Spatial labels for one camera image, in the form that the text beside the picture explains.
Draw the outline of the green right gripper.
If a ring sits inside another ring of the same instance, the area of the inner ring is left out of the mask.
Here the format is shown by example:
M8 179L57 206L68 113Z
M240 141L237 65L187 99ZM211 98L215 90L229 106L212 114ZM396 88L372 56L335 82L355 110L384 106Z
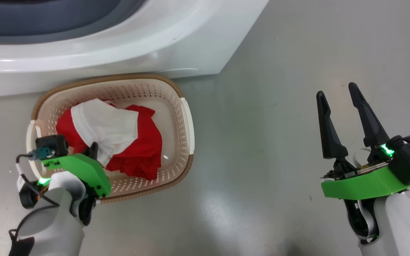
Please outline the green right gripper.
M331 120L331 110L323 91L316 94L319 129L324 159L335 159L333 169L321 178L321 188L327 198L372 199L402 192L410 188L404 185L389 169L394 151L382 146L389 136L364 98L358 85L349 83L353 106L358 110L363 127L363 144L376 147L382 159L355 167L346 160L348 150L340 142Z

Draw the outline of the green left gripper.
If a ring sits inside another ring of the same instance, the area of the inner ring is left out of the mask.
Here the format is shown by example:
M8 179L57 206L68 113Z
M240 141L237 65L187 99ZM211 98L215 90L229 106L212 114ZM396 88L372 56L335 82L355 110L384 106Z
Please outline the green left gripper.
M87 184L94 189L98 198L104 198L110 196L112 184L97 158L98 144L93 142L83 154L44 159L41 162L48 171L61 170L51 175L50 188L59 185L60 180L68 180L78 183L78 188L83 188L84 184Z

